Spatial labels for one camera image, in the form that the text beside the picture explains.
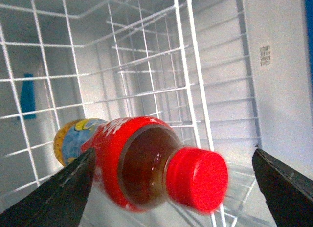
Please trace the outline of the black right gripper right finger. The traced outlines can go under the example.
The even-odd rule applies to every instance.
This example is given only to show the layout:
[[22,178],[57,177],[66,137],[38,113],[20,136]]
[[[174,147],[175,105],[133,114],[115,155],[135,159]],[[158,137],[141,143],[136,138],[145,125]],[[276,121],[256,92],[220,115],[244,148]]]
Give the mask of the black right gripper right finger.
[[257,148],[252,166],[260,191],[278,227],[313,225],[313,181]]

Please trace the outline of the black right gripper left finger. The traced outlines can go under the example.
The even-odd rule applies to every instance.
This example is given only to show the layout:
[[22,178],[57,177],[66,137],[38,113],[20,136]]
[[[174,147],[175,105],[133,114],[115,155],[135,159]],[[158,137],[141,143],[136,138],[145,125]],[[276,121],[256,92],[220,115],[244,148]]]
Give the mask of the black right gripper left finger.
[[61,171],[0,215],[2,227],[77,227],[93,183],[95,149],[87,149]]

